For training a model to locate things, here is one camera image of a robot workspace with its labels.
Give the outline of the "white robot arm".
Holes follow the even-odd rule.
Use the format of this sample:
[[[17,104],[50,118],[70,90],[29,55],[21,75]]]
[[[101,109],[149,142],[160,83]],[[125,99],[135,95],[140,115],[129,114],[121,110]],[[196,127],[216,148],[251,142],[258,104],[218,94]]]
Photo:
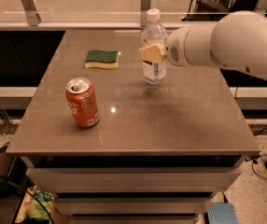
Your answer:
[[[267,81],[267,18],[238,11],[220,21],[195,22],[139,52],[148,62],[166,60],[178,67],[217,67]]]

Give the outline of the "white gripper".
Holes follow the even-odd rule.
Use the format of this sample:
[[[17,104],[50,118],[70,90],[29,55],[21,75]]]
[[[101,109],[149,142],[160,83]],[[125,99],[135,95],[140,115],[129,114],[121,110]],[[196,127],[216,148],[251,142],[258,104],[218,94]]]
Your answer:
[[[195,24],[173,31],[163,43],[144,46],[139,49],[141,59],[145,62],[168,62],[177,67],[221,67],[211,51],[211,34],[214,23]]]

